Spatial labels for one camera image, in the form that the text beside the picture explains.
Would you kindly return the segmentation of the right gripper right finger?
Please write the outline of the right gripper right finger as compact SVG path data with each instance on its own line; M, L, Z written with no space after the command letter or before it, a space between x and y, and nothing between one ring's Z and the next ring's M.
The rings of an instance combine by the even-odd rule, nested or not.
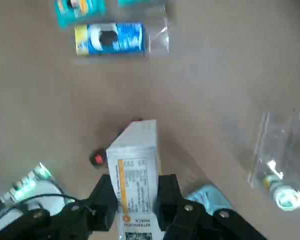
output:
M164 240L264 240L236 211L222 208L210 215L205 207L182 197L175 174L158 177L154 204Z

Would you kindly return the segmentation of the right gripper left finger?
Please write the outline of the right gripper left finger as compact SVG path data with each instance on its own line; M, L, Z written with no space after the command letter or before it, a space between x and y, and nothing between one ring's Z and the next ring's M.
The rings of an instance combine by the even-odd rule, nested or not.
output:
M66 204L56 215L28 210L0 229L0 240L87 240L93 232L108 232L117 210L111 177L104 174L88 198Z

